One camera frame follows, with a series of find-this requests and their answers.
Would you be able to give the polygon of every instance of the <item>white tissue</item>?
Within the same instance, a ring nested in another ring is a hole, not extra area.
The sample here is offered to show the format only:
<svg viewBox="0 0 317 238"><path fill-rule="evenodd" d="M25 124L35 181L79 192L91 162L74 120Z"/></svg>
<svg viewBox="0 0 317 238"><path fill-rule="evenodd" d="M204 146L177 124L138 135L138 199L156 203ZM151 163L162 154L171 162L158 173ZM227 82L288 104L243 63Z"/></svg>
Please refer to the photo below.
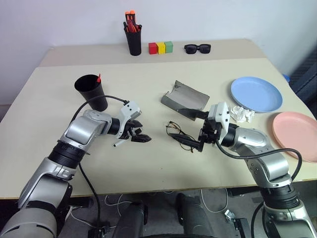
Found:
<svg viewBox="0 0 317 238"><path fill-rule="evenodd" d="M236 122L252 122L254 111L244 109L243 107L230 107L230 115Z"/></svg>

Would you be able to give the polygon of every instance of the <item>black cup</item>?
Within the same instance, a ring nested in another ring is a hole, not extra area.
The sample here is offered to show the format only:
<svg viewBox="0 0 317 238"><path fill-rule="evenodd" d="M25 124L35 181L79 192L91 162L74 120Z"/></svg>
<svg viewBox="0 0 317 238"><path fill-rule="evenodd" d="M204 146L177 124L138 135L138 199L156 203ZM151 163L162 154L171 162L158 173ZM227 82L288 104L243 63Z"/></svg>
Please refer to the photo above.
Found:
<svg viewBox="0 0 317 238"><path fill-rule="evenodd" d="M75 82L75 89L88 101L95 96L104 95L101 83L97 82L98 76L88 74L80 77ZM90 107L94 110L102 112L108 107L106 98L98 98L89 103Z"/></svg>
<svg viewBox="0 0 317 238"><path fill-rule="evenodd" d="M129 51L133 56L138 56L141 54L141 31L138 32L126 32Z"/></svg>

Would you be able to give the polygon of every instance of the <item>pen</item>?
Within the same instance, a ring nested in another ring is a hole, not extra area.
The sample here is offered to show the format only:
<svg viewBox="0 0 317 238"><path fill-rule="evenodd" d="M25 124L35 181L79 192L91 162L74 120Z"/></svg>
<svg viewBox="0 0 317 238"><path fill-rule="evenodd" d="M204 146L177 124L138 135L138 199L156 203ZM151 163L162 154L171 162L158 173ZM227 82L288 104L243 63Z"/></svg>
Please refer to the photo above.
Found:
<svg viewBox="0 0 317 238"><path fill-rule="evenodd" d="M128 20L130 20L130 12L126 11L125 12L125 20L128 22Z"/></svg>
<svg viewBox="0 0 317 238"><path fill-rule="evenodd" d="M101 83L101 74L99 74L96 82L95 82L95 88L97 88L99 86L99 84Z"/></svg>
<svg viewBox="0 0 317 238"><path fill-rule="evenodd" d="M131 10L130 11L130 20L133 21L133 24L135 25L135 11L134 10Z"/></svg>
<svg viewBox="0 0 317 238"><path fill-rule="evenodd" d="M132 20L128 20L127 23L128 23L129 32L137 32L135 26L133 25L133 21Z"/></svg>

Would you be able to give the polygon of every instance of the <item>table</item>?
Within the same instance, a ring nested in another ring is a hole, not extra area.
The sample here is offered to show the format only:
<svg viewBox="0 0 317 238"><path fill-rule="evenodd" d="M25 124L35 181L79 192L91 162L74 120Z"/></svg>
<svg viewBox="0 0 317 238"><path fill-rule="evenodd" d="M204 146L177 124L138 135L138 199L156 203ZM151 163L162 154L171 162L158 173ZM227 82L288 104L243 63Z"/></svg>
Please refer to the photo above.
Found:
<svg viewBox="0 0 317 238"><path fill-rule="evenodd" d="M226 157L207 144L202 153L192 154L166 135L165 125L170 120L195 138L203 125L202 120L187 119L160 103L175 80L210 96L205 111L221 101L236 105L229 88L238 77L255 76L271 82L283 95L282 107L273 113L256 114L252 123L238 125L262 130L275 148L278 145L271 124L279 112L313 115L251 41L211 41L212 52L208 55L185 54L182 47L186 43L174 43L174 52L166 55L148 55L145 45L139 57L130 56L126 45L50 50L0 123L0 198L17 198L42 159L49 155L84 102L73 84L90 73L101 73L107 94L139 104L143 113L137 119L144 133L152 138L145 144L126 142L113 147L114 136L99 136L89 150L91 155L82 160L97 193L255 185L244 161ZM112 99L108 103L106 113L115 117L122 104ZM285 157L293 173L297 159L287 154ZM303 162L297 180L311 179L317 179L317 164ZM80 172L70 183L73 196L91 194Z"/></svg>

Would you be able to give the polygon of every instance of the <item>black cable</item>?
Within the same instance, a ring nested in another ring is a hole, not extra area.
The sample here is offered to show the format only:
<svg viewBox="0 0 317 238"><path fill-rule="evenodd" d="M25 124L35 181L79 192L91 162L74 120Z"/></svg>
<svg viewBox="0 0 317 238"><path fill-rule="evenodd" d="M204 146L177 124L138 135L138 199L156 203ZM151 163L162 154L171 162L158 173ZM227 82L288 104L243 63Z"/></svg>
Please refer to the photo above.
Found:
<svg viewBox="0 0 317 238"><path fill-rule="evenodd" d="M98 99L98 98L113 98L113 99L116 99L116 100L118 100L118 101L123 102L124 105L126 105L127 103L129 103L129 101L127 101L127 100L123 100L123 99L121 99L121 98L117 98L117 97L114 97L114 96L109 96L109 95L95 96L95 97L93 97L93 98L87 100L85 103L83 103L83 104L78 108L78 110L75 112L75 114L74 114L74 116L73 116L73 118L71 119L70 122L73 122L73 121L75 120L75 118L76 118L77 115L79 114L80 110L82 110L84 106L86 106L88 103L90 103L90 102L92 102L93 100Z"/></svg>
<svg viewBox="0 0 317 238"><path fill-rule="evenodd" d="M268 230L267 230L267 227L265 225L265 209L262 210L262 226L263 226L263 230L264 230L266 236L269 237Z"/></svg>
<svg viewBox="0 0 317 238"><path fill-rule="evenodd" d="M82 110L82 108L83 108L84 106L86 106L88 103L90 103L90 102L92 102L93 100L98 99L98 98L113 98L113 99L116 99L116 100L118 100L118 101L123 102L124 105L126 105L127 103L129 103L129 101L127 101L127 100L123 100L123 99L121 99L121 98L117 98L117 97L109 96L109 95L101 95L101 96L93 97L93 98L87 100L85 103L83 103L83 104L78 108L78 110L75 112L73 118L71 119L70 123L72 123L72 122L76 119L76 117L77 117L77 115L79 114L80 110ZM100 229L100 227L99 227L99 225L100 225L100 201L99 201L99 198L98 198L98 196L97 196L97 193L96 193L96 191L95 191L93 185L91 184L91 182L90 182L89 179L87 178L87 176L86 176L86 174L85 174L85 172L84 172L84 170L83 170L83 168L82 168L82 166L81 166L81 163L79 163L78 165L79 165L79 169L80 169L81 173L83 174L83 176L84 176L86 182L88 183L88 185L89 185L91 191L93 192L93 194L94 194L94 196L95 196L95 199L96 199L96 202L97 202L97 225L96 225L96 232L95 232L95 238L97 238L97 237L98 237L98 234L99 234L99 229Z"/></svg>
<svg viewBox="0 0 317 238"><path fill-rule="evenodd" d="M79 169L80 169L81 173L83 174L85 180L87 181L87 183L88 183L88 185L89 185L91 191L93 192L93 194L94 194L94 196L96 198L96 201L97 201L97 211L98 211L98 213L97 213L97 225L96 225L96 232L95 232L95 238L97 238L98 237L98 233L99 233L99 223L100 223L100 201L99 201L99 198L97 196L97 193L96 193L93 185L90 183L90 181L87 178L83 168L81 167L81 164L79 163L78 166L79 166Z"/></svg>
<svg viewBox="0 0 317 238"><path fill-rule="evenodd" d="M256 216L258 211L261 209L261 207L263 206L264 202L261 202L256 209L254 210L254 213L252 215L252 220L251 220L251 238L254 238L254 222L256 220Z"/></svg>
<svg viewBox="0 0 317 238"><path fill-rule="evenodd" d="M219 150L223 154L225 154L226 156L229 156L229 157L234 158L234 159L242 159L242 160L257 159L259 157L272 155L272 154L276 154L276 153L280 153L280 152L286 152L286 151L294 152L297 155L297 157L298 157L298 163L297 163L297 167L296 167L296 169L295 169L295 171L294 171L294 173L292 175L292 181L294 181L295 177L297 176L299 170L301 169L302 162L303 162L301 153L299 153L299 151L297 151L295 149L291 149L291 148L271 150L271 151L267 151L267 152L264 152L264 153L261 153L261 154L257 154L257 155L236 156L236 155L232 155L232 154L226 152L223 149L223 147L219 144L218 140L216 140L215 143L218 146Z"/></svg>

